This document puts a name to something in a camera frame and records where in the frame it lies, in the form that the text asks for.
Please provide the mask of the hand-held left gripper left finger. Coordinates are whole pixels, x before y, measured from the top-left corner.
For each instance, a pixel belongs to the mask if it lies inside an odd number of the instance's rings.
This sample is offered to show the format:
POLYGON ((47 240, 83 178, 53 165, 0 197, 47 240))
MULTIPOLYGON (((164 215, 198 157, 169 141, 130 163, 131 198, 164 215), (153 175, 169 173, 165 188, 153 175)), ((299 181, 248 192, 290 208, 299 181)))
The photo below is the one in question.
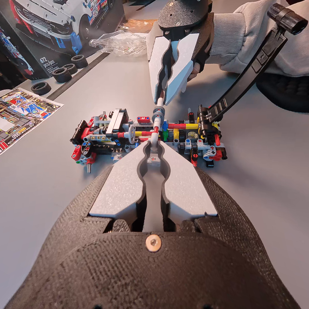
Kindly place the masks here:
POLYGON ((90 216, 124 219, 126 222, 137 219, 137 204, 146 193, 143 176, 147 172, 149 155, 150 142, 145 141, 113 165, 90 209, 90 216))

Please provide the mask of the person's right forearm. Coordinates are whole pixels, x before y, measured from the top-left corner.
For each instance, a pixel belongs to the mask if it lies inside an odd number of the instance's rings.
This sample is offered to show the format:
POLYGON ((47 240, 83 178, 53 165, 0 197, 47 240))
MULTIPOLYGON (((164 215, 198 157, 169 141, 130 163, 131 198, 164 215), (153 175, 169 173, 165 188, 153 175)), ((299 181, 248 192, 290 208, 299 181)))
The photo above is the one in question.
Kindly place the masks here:
MULTIPOLYGON (((276 26, 267 16, 275 2, 309 20, 309 1, 288 6, 286 1, 248 2, 234 13, 214 14, 214 41, 206 63, 219 64, 220 69, 242 73, 268 32, 276 26)), ((298 35, 285 33, 288 41, 269 65, 266 73, 286 76, 309 75, 309 25, 298 35)))

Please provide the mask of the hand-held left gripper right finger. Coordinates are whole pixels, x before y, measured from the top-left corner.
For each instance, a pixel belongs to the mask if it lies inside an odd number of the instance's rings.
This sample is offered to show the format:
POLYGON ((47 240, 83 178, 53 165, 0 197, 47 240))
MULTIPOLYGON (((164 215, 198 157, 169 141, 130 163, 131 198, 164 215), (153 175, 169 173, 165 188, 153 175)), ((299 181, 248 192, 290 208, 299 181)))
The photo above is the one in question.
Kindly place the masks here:
POLYGON ((216 216, 217 211, 194 165, 163 142, 158 142, 158 156, 160 172, 165 177, 162 194, 168 218, 182 222, 205 214, 216 216))

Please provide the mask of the clear plastic bag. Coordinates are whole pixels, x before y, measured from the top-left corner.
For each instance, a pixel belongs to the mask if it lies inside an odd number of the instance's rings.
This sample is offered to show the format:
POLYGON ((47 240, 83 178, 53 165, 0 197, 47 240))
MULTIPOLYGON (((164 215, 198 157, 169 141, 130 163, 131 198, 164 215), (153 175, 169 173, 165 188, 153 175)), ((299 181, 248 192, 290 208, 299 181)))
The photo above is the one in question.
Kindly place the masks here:
POLYGON ((117 56, 142 56, 147 54, 146 33, 131 33, 118 30, 103 34, 89 42, 91 47, 99 47, 101 52, 117 56))

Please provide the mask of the holographic sticker sheet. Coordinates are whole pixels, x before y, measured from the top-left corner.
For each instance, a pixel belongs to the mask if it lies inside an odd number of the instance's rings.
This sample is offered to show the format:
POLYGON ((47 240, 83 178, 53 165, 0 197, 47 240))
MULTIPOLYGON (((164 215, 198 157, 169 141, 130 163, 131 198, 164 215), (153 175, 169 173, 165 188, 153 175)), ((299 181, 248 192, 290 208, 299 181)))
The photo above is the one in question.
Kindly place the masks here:
POLYGON ((62 106, 22 88, 1 91, 0 153, 4 153, 62 106))

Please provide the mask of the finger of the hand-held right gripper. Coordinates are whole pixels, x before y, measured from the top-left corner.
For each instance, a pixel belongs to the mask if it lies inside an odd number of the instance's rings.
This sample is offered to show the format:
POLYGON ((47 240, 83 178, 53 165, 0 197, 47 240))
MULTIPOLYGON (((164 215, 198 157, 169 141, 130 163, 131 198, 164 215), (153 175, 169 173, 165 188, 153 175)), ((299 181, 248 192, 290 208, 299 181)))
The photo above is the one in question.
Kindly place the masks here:
POLYGON ((191 33, 178 42, 178 59, 172 66, 172 75, 167 82, 165 105, 168 105, 175 95, 187 83, 187 78, 193 70, 192 55, 198 37, 199 33, 191 33))
POLYGON ((161 91, 166 90, 171 75, 171 41, 164 37, 158 24, 154 24, 147 35, 147 54, 150 83, 154 103, 157 104, 161 91))

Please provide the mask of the black mesh pad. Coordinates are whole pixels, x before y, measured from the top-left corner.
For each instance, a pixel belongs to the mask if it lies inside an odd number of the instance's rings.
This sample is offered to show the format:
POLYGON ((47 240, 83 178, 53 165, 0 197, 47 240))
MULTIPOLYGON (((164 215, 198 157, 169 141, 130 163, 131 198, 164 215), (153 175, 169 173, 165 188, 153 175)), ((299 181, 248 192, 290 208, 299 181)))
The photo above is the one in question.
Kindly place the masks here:
POLYGON ((309 113, 309 77, 288 77, 264 73, 256 81, 259 91, 276 106, 309 113))

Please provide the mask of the black lego set box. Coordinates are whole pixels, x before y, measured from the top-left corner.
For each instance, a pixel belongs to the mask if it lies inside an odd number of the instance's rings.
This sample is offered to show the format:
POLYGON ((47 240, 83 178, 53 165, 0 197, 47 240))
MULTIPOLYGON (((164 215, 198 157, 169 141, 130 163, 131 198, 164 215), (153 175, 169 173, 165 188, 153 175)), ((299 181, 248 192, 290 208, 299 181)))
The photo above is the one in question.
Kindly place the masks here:
POLYGON ((125 20, 120 0, 1 0, 0 11, 1 50, 30 80, 93 55, 89 41, 125 20))

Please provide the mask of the person's right hand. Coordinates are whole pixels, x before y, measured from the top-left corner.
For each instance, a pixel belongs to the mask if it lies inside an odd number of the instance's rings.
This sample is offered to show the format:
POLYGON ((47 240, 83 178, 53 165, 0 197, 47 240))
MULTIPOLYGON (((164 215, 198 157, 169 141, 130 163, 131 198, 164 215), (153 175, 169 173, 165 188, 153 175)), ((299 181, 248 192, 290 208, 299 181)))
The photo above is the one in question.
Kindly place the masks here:
POLYGON ((187 81, 189 82, 190 80, 195 78, 199 72, 200 72, 200 64, 198 62, 195 62, 194 66, 193 66, 193 70, 192 70, 191 74, 189 75, 187 81))

